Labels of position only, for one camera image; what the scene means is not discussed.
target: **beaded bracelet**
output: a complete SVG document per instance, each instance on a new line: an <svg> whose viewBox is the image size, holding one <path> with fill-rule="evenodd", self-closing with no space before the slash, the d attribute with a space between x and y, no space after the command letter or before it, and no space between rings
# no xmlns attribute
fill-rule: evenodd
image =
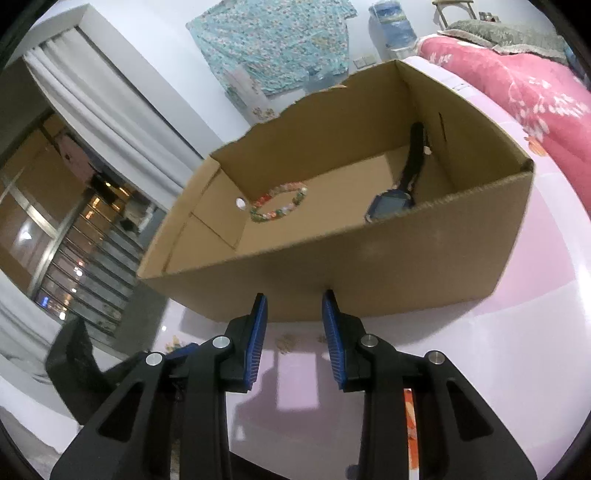
<svg viewBox="0 0 591 480"><path fill-rule="evenodd" d="M266 204L269 200L273 197L279 195L280 193L285 192L294 192L297 190L297 194L293 197L293 200L288 205L284 207L278 208L277 210L273 210L272 212L268 213L258 213L260 208ZM253 222L256 223L263 223L268 222L269 220L277 220L278 218L283 218L289 213L293 212L296 207L302 203L304 198L306 197L306 193L308 192L308 187L304 185L300 181L295 181L292 183L284 183L283 185L279 185L278 187L272 189L266 195L263 195L259 198L255 203L252 204L251 209L251 219Z"/></svg>

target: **pink blanket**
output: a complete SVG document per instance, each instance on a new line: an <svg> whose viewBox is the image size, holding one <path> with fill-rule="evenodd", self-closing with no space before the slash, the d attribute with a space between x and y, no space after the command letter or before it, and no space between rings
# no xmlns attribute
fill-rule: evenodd
<svg viewBox="0 0 591 480"><path fill-rule="evenodd" d="M425 38L419 55L509 112L529 134L530 145L539 142L552 156L591 214L591 93L567 67L442 36Z"/></svg>

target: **gray curtain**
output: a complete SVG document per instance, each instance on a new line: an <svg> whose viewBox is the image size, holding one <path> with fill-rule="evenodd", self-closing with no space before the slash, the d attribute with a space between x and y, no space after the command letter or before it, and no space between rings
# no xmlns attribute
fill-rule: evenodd
<svg viewBox="0 0 591 480"><path fill-rule="evenodd" d="M169 210L202 159L77 29L24 56L65 121L118 173Z"/></svg>

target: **silver screw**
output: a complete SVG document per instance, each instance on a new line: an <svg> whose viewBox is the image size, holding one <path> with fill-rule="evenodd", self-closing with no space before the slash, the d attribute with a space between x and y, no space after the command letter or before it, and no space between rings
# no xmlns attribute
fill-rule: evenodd
<svg viewBox="0 0 591 480"><path fill-rule="evenodd" d="M222 335L221 337L215 337L212 344L215 348L226 348L230 345L230 339Z"/></svg>
<svg viewBox="0 0 591 480"><path fill-rule="evenodd" d="M151 353L146 357L146 363L151 366L155 367L162 361L162 354L161 353Z"/></svg>
<svg viewBox="0 0 591 480"><path fill-rule="evenodd" d="M441 365L445 361L445 355L437 350L430 352L427 358L435 365Z"/></svg>
<svg viewBox="0 0 591 480"><path fill-rule="evenodd" d="M361 337L361 345L369 348L376 346L378 342L378 337L372 335L371 333L367 333Z"/></svg>

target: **open cardboard box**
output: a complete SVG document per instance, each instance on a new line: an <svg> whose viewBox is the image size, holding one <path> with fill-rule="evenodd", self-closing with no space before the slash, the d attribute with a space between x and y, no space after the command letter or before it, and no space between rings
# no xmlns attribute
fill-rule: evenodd
<svg viewBox="0 0 591 480"><path fill-rule="evenodd" d="M367 224L376 194L407 158L413 122L433 151L417 205ZM257 292L270 321L319 320L322 293L360 317L481 299L511 253L533 162L456 92L391 61L310 95L212 153L167 215L138 271L205 317L249 311ZM288 216L255 223L236 207L304 181ZM289 203L283 194L267 211Z"/></svg>

